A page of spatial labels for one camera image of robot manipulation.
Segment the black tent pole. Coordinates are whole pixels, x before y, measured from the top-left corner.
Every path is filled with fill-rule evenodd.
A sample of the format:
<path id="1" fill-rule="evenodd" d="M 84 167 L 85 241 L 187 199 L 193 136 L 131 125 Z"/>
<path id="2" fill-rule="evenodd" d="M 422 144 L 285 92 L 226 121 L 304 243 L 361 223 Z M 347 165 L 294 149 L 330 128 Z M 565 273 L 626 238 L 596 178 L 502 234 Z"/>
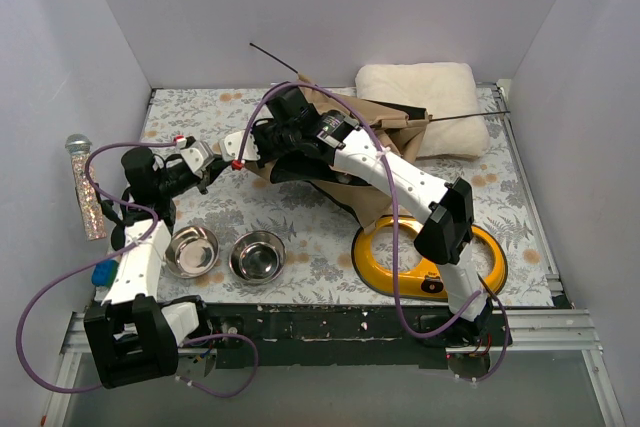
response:
<path id="1" fill-rule="evenodd" d="M 263 47 L 260 47 L 259 45 L 257 45 L 254 42 L 249 42 L 249 46 L 251 48 L 257 50 L 258 52 L 266 55 L 271 60 L 277 62 L 279 65 L 283 66 L 287 70 L 293 72 L 298 80 L 303 81 L 303 82 L 311 82 L 313 84 L 313 81 L 312 81 L 311 78 L 309 78 L 305 74 L 302 74 L 298 69 L 296 69 L 295 67 L 293 67 L 289 63 L 285 62 L 284 60 L 282 60 L 280 57 L 276 56 L 275 54 L 269 52 L 268 50 L 264 49 Z"/>
<path id="2" fill-rule="evenodd" d="M 447 117 L 439 117 L 439 118 L 431 117 L 430 120 L 429 120 L 429 123 L 466 120 L 466 119 L 478 118 L 478 117 L 505 116 L 505 115 L 508 115 L 510 113 L 511 113 L 510 110 L 497 110 L 497 111 L 478 112 L 478 113 L 447 116 Z"/>

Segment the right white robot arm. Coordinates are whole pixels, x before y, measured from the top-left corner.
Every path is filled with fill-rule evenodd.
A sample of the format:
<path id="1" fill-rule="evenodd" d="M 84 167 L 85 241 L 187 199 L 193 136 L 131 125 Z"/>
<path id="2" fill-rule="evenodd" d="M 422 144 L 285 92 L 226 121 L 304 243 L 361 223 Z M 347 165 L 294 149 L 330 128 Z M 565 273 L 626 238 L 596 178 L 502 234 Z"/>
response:
<path id="1" fill-rule="evenodd" d="M 371 228 L 386 213 L 408 211 L 421 229 L 415 249 L 439 269 L 453 330 L 464 344 L 489 331 L 492 302 L 467 259 L 474 222 L 471 185 L 447 182 L 414 164 L 429 123 L 425 110 L 332 93 L 299 81 L 273 87 L 253 112 L 236 160 L 272 183 L 307 182 Z"/>

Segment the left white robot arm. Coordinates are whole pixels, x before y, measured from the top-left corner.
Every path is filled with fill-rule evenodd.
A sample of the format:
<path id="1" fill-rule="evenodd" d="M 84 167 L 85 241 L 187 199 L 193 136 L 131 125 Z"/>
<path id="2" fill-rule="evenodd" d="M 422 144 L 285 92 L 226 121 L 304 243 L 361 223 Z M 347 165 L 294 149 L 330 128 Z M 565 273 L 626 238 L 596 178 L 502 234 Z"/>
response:
<path id="1" fill-rule="evenodd" d="M 185 341 L 205 345 L 213 333 L 198 296 L 159 302 L 166 253 L 175 239 L 174 200 L 190 189 L 206 193 L 228 163 L 192 137 L 174 143 L 175 153 L 157 157 L 150 145 L 131 145 L 121 157 L 128 182 L 113 216 L 111 236 L 120 260 L 106 296 L 88 310 L 84 329 L 106 388 L 169 376 Z"/>

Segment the beige fabric pet tent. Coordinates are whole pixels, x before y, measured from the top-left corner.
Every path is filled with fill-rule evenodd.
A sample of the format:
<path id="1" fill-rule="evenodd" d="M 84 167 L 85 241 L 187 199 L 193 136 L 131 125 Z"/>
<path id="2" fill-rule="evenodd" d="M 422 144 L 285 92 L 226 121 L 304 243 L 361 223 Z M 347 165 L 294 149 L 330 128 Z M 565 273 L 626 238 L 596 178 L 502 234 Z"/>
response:
<path id="1" fill-rule="evenodd" d="M 268 119 L 295 125 L 305 137 L 316 140 L 320 154 L 260 157 L 245 166 L 273 184 L 311 183 L 363 227 L 401 210 L 425 222 L 446 193 L 444 181 L 405 157 L 422 139 L 423 116 L 300 80 L 274 87 L 259 106 L 270 112 Z"/>

